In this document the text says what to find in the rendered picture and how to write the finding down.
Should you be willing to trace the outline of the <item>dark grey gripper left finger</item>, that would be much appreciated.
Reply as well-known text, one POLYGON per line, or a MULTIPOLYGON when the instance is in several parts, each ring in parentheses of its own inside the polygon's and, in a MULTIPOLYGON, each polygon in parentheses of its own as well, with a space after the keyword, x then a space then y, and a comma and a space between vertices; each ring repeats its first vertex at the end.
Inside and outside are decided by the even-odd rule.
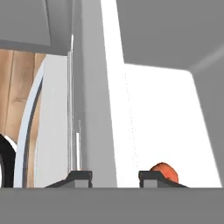
POLYGON ((91 171, 71 171, 65 179, 48 185, 47 188, 92 188, 91 171))

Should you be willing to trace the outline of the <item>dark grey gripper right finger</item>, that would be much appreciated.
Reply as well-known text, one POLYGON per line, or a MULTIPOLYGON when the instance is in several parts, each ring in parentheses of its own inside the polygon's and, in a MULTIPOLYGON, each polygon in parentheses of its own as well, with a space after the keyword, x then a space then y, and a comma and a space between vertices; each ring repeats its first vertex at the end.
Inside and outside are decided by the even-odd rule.
POLYGON ((185 185, 175 183, 165 178, 160 171, 140 171, 138 173, 139 186, 141 188, 181 187, 185 185))

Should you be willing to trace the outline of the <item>pale grey fridge door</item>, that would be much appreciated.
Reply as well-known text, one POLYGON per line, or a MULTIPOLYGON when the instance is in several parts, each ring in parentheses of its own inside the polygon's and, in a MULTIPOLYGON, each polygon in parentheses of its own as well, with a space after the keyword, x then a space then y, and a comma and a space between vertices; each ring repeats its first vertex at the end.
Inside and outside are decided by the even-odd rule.
POLYGON ((47 55, 41 91, 35 187, 67 175, 67 56, 47 55))

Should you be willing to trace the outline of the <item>orange round fruit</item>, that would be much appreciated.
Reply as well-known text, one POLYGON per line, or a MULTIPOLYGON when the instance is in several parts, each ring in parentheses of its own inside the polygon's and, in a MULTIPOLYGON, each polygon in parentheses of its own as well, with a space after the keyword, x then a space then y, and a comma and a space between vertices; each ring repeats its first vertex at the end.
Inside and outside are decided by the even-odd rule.
POLYGON ((151 169, 152 172, 161 172, 163 176, 175 183, 179 182, 179 175, 177 172, 167 163, 161 162, 154 165, 151 169))

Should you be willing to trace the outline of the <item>black and white round object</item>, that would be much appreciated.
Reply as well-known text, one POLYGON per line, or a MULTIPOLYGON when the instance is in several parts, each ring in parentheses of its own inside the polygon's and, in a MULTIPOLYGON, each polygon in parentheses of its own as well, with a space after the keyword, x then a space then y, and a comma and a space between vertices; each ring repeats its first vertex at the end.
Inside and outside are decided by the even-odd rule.
POLYGON ((9 141, 0 134, 1 187, 13 187, 16 152, 9 141))

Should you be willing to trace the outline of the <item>light wooden cupboard panel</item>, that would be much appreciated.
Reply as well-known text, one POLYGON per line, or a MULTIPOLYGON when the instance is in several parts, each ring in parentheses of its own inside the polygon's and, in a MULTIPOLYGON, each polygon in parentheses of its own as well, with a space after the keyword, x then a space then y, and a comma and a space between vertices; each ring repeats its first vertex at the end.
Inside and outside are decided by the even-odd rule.
POLYGON ((0 155, 14 158, 32 83, 46 55, 0 49, 0 155))

